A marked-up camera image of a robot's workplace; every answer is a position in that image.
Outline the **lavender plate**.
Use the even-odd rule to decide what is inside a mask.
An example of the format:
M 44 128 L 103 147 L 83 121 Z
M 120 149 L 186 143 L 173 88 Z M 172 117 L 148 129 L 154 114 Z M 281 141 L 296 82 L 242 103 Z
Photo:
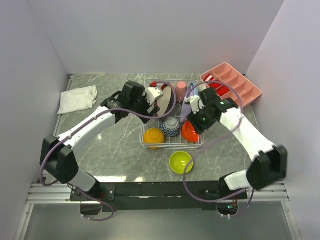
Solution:
M 180 117 L 179 117 L 179 120 L 181 123 L 184 123 L 187 121 L 187 116 L 191 113 L 192 111 L 192 108 L 191 108 L 191 105 L 190 104 L 187 104 L 185 102 L 185 98 L 187 97 L 188 94 L 190 94 L 190 96 L 192 97 L 193 94 L 191 94 L 189 91 L 188 91 L 188 88 L 186 90 L 186 94 L 185 94 L 185 97 L 182 101 L 182 107 L 181 107 L 181 112 L 180 112 Z

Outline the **red-orange bowl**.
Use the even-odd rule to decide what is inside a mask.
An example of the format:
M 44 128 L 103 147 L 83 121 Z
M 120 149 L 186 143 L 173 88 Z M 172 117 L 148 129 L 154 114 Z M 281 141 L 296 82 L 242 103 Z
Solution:
M 191 142 L 191 143 L 197 143 L 200 139 L 200 135 L 196 133 L 193 125 L 190 121 L 186 121 L 181 129 L 182 137 Z

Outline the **dark red rimmed plate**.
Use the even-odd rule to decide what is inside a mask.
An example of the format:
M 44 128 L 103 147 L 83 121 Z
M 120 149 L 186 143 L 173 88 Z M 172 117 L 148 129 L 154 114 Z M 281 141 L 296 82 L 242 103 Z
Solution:
M 172 83 L 165 83 L 161 86 L 163 95 L 156 102 L 156 105 L 159 107 L 159 111 L 157 113 L 157 116 L 159 117 L 167 114 L 175 103 L 174 91 L 172 91 L 170 85 L 172 86 L 172 88 L 174 88 L 174 85 Z

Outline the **red white patterned bowl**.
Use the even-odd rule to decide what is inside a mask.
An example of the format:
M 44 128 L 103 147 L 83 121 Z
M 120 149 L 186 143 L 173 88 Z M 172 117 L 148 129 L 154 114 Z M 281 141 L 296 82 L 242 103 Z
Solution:
M 176 137 L 181 132 L 181 123 L 176 117 L 173 116 L 162 120 L 159 127 L 163 134 L 168 137 Z

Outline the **orange-yellow bowl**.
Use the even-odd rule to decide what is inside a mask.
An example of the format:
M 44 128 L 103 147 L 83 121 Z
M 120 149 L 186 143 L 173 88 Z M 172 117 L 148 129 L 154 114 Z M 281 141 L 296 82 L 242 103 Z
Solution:
M 143 135 L 143 143 L 149 149 L 157 150 L 165 143 L 165 135 L 159 128 L 149 128 Z

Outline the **white wire dish rack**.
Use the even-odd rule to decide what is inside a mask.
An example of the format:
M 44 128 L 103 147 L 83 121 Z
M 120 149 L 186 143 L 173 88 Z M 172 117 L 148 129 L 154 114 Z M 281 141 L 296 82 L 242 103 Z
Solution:
M 187 87 L 192 85 L 196 85 L 198 83 L 197 80 L 189 80 L 189 79 L 155 79 L 155 78 L 147 78 L 143 81 L 143 85 L 148 87 L 154 81 L 163 81 L 166 83 L 171 83 L 174 87 L 176 87 L 177 83 L 182 81 L 187 84 Z M 159 149 L 173 149 L 173 150 L 196 150 L 201 147 L 205 143 L 205 136 L 204 134 L 198 137 L 197 142 L 191 142 L 186 140 L 182 134 L 180 133 L 177 136 L 164 136 L 164 143 L 146 143 L 144 141 L 144 134 L 147 132 L 148 129 L 157 128 L 160 129 L 161 120 L 160 119 L 151 119 L 146 124 L 141 124 L 140 132 L 139 132 L 139 142 L 144 148 L 148 147 L 159 147 Z

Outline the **pink plastic cup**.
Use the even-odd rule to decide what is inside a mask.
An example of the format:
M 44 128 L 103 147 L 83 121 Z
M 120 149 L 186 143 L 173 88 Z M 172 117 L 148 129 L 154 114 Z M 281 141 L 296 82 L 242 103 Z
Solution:
M 187 92 L 187 84 L 184 81 L 179 81 L 175 86 L 175 93 L 176 93 L 176 101 L 182 102 L 185 98 Z

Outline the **lime green bowl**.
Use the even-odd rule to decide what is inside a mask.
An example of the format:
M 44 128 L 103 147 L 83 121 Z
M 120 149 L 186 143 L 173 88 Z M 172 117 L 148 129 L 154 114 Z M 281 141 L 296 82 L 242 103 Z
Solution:
M 173 172 L 182 175 L 191 160 L 192 157 L 189 153 L 176 151 L 169 158 L 169 166 Z

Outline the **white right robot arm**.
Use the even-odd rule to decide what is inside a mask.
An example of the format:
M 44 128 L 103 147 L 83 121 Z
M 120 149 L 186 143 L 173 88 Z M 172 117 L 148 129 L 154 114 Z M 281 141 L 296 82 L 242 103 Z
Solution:
M 236 192 L 248 188 L 261 190 L 286 178 L 287 149 L 283 145 L 275 145 L 262 135 L 246 118 L 238 103 L 231 98 L 220 98 L 214 88 L 186 96 L 185 102 L 191 106 L 192 112 L 187 118 L 197 134 L 203 134 L 218 122 L 230 130 L 251 160 L 247 170 L 236 171 L 219 179 L 218 195 L 221 199 L 231 199 Z

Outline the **red cloth item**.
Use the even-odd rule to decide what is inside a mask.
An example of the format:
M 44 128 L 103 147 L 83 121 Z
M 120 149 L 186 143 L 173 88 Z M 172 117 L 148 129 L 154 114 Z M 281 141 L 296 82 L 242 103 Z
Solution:
M 216 91 L 220 90 L 221 88 L 224 88 L 225 86 L 223 84 L 221 84 L 220 81 L 216 81 L 216 82 L 210 82 L 208 83 L 208 85 L 211 88 L 214 88 Z
M 226 95 L 227 93 L 229 93 L 229 92 L 230 92 L 230 89 L 227 88 L 227 87 L 225 87 L 225 86 L 219 88 L 219 89 L 216 91 L 216 93 L 217 93 L 221 98 L 222 98 L 224 95 Z

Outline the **red white striped item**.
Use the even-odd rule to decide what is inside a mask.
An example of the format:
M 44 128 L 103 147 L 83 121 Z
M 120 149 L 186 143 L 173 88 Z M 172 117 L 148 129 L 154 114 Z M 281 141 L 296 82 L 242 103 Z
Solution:
M 210 75 L 210 74 L 208 74 L 208 75 L 203 79 L 203 81 L 204 81 L 204 82 L 207 82 L 207 81 L 210 81 L 212 78 L 213 78 L 213 76 Z

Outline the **pink compartment organizer tray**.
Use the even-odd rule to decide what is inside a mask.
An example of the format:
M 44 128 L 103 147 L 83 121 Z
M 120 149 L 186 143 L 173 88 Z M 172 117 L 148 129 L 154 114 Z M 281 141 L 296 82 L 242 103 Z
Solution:
M 211 80 L 220 81 L 221 83 L 225 83 L 234 89 L 240 96 L 244 108 L 252 104 L 262 95 L 262 91 L 256 85 L 254 85 L 229 63 L 221 63 L 211 70 L 201 74 L 199 79 L 203 82 L 203 79 L 207 75 L 212 75 Z M 233 99 L 238 105 L 240 105 L 238 97 L 231 90 L 222 97 L 222 99 L 227 98 Z

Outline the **white folded cloth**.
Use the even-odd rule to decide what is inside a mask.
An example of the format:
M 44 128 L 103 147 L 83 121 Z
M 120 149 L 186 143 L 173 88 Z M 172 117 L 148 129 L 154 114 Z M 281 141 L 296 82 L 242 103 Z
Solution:
M 64 91 L 60 94 L 58 115 L 92 109 L 96 104 L 98 90 L 95 85 Z

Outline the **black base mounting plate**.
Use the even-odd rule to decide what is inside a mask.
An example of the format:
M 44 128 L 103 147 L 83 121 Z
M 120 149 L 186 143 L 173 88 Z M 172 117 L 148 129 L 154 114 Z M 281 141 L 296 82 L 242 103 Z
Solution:
M 105 182 L 88 195 L 110 204 L 116 211 L 125 210 L 169 210 L 201 209 L 216 210 L 216 203 L 222 198 L 246 200 L 247 192 L 236 196 L 235 190 L 228 190 L 219 181 L 188 181 L 189 191 L 196 197 L 215 201 L 206 203 L 192 198 L 182 181 L 177 182 Z

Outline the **aluminium rail frame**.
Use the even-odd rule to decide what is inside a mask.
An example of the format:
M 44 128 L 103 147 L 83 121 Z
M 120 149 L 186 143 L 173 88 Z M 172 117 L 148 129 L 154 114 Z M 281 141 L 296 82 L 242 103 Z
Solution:
M 180 149 L 149 150 L 140 144 L 141 120 L 130 115 L 102 131 L 79 152 L 80 167 L 106 183 L 181 182 L 169 167 Z M 283 182 L 257 191 L 245 212 L 234 218 L 216 210 L 118 210 L 112 219 L 82 219 L 79 203 L 63 184 L 34 183 L 27 240 L 299 240 L 296 219 Z

